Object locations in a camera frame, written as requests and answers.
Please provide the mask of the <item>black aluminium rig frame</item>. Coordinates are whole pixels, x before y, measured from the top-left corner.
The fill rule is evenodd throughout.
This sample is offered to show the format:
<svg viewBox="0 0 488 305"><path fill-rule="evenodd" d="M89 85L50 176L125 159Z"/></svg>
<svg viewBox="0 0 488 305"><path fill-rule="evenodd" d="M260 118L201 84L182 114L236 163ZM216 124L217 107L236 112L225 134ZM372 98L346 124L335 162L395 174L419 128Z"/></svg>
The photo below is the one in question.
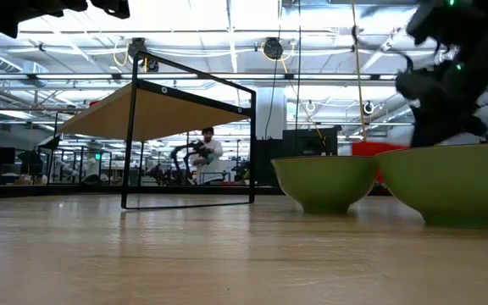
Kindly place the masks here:
<svg viewBox="0 0 488 305"><path fill-rule="evenodd" d="M130 186L130 194L247 195L244 186ZM0 186L0 199L11 197L63 196L78 194L120 194L121 186L50 185Z"/></svg>

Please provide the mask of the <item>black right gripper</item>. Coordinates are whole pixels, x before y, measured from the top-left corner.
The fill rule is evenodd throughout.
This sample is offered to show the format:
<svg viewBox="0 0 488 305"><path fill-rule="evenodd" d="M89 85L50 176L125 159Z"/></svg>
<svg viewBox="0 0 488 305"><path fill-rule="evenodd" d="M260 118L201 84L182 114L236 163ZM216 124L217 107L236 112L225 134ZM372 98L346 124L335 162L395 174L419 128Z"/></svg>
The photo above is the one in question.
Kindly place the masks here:
<svg viewBox="0 0 488 305"><path fill-rule="evenodd" d="M396 90L406 99L419 100L424 107L449 103L454 108L466 108L476 102L488 87L488 42L471 48L460 48L451 60L417 69L404 52L406 69L396 76ZM453 131L441 117L410 107L414 117L410 147L430 147L463 133L483 137L488 126L470 113L452 114Z"/></svg>

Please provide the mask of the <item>wooden shelf with black frame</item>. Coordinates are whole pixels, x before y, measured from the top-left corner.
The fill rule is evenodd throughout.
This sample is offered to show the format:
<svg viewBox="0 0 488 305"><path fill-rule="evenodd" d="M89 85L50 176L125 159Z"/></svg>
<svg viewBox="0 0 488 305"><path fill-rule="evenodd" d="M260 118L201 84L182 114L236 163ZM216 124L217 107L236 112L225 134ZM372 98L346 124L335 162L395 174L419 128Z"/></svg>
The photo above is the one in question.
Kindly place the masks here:
<svg viewBox="0 0 488 305"><path fill-rule="evenodd" d="M141 58L185 71L198 79L212 80L237 91L247 92L250 94L250 106L243 108L141 78L138 68ZM59 131L62 134L81 134L125 141L120 206L124 210L132 210L133 207L128 204L128 195L131 190L129 175L134 141L144 142L249 119L250 169L246 203L253 204L256 195L256 111L257 93L254 90L184 64L139 51L133 59L130 83L65 121Z"/></svg>

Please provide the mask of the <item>red mini bowl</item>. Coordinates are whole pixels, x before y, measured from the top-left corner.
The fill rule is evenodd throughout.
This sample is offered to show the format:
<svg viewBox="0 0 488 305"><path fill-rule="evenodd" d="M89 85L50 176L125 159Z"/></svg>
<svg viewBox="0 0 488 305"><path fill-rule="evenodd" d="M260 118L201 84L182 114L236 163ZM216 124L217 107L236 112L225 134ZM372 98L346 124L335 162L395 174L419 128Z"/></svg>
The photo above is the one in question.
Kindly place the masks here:
<svg viewBox="0 0 488 305"><path fill-rule="evenodd" d="M385 179L377 155L404 149L408 149L408 145L372 141L355 142L352 144L351 173L366 186L372 186L373 182L384 184Z"/></svg>

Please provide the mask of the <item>green bowl with floral inside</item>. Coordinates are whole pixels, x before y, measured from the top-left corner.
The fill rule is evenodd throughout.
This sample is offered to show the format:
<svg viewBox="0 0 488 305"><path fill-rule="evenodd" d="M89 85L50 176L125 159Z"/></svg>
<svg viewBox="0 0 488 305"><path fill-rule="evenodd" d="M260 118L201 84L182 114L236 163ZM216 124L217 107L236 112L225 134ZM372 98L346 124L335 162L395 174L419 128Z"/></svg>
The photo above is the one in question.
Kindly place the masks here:
<svg viewBox="0 0 488 305"><path fill-rule="evenodd" d="M488 228L488 144L409 148L375 159L392 196L426 224Z"/></svg>
<svg viewBox="0 0 488 305"><path fill-rule="evenodd" d="M307 156L271 161L280 189L308 214L344 214L372 190L378 165L371 157Z"/></svg>

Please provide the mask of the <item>person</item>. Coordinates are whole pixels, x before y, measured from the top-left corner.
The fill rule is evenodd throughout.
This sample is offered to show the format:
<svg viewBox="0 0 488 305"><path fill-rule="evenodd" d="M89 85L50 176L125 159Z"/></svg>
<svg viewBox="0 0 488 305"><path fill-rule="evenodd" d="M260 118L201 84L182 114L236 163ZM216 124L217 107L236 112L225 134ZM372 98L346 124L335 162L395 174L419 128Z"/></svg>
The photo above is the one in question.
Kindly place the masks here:
<svg viewBox="0 0 488 305"><path fill-rule="evenodd" d="M212 185L224 179L221 174L219 158L223 155L220 141L214 139L214 128L208 127L202 130L202 150L206 156L195 154L190 157L190 165L196 167L198 185Z"/></svg>

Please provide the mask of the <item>black cabinet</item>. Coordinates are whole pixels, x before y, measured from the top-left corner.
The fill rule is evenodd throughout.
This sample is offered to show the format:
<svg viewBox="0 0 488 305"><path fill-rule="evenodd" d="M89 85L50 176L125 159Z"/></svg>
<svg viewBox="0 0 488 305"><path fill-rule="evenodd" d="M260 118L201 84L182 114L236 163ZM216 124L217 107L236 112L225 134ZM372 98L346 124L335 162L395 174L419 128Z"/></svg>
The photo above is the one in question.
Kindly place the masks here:
<svg viewBox="0 0 488 305"><path fill-rule="evenodd" d="M318 130L283 130L281 139L256 141L255 180L261 186L278 187L272 159L336 155L339 125Z"/></svg>

